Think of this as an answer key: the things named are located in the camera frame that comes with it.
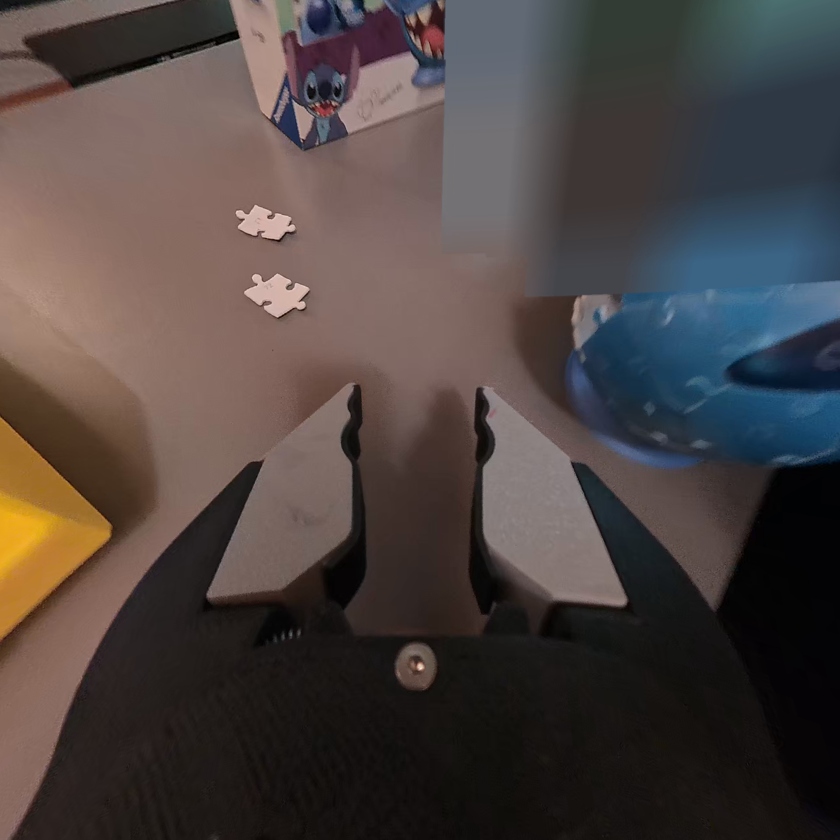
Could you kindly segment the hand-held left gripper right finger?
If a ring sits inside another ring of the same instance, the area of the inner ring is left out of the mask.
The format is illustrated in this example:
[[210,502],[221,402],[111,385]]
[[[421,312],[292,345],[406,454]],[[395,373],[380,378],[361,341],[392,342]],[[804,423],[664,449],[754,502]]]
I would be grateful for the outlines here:
[[481,615],[513,604],[539,632],[556,607],[626,610],[570,457],[486,385],[476,389],[475,431],[469,581]]

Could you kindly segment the person's dark clothed torso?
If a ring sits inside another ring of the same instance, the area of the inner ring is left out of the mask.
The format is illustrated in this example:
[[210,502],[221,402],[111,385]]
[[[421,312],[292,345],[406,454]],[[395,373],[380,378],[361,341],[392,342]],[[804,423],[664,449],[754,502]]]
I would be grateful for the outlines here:
[[776,471],[717,614],[816,831],[839,824],[839,465]]

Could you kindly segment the yellow plastic bin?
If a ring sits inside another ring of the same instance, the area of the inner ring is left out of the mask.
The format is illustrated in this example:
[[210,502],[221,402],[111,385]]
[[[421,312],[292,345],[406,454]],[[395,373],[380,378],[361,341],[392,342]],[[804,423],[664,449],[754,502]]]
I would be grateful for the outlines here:
[[111,523],[2,420],[1,638],[111,536]]

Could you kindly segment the black flat device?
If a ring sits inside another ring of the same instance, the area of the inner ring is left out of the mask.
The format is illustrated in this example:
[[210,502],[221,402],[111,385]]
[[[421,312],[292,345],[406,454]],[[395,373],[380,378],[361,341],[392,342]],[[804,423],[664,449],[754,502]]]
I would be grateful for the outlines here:
[[237,39],[229,2],[177,1],[49,29],[24,44],[80,88]]

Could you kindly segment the cartoon printed puzzle box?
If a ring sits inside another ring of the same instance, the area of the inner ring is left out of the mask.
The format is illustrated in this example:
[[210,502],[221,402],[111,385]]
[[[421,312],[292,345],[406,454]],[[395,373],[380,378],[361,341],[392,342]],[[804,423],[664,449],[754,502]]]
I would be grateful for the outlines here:
[[445,99],[445,1],[230,1],[262,114],[308,151]]

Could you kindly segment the white puzzle piece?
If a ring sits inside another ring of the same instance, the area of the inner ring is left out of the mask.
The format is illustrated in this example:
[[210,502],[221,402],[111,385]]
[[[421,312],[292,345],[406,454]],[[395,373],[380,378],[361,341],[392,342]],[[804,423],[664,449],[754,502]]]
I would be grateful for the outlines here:
[[297,226],[288,215],[275,213],[268,208],[253,205],[250,210],[237,209],[238,230],[253,238],[279,242],[297,232]]
[[304,310],[307,307],[306,298],[309,292],[309,287],[280,274],[269,278],[254,274],[251,277],[251,286],[245,289],[244,294],[264,312],[280,319],[292,311]]

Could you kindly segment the blue puzzle ball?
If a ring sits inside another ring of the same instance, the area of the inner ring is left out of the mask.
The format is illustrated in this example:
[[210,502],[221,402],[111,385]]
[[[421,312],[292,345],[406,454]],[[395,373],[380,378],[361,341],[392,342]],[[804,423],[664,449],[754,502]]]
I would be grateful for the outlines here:
[[839,284],[586,295],[591,383],[640,440],[774,469],[839,459]]

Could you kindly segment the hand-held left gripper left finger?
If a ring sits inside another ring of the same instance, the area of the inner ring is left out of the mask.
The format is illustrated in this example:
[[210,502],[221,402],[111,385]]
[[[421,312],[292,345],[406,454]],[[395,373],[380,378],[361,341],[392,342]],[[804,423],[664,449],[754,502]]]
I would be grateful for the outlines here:
[[259,466],[206,592],[212,606],[345,609],[366,572],[362,392],[347,384]]

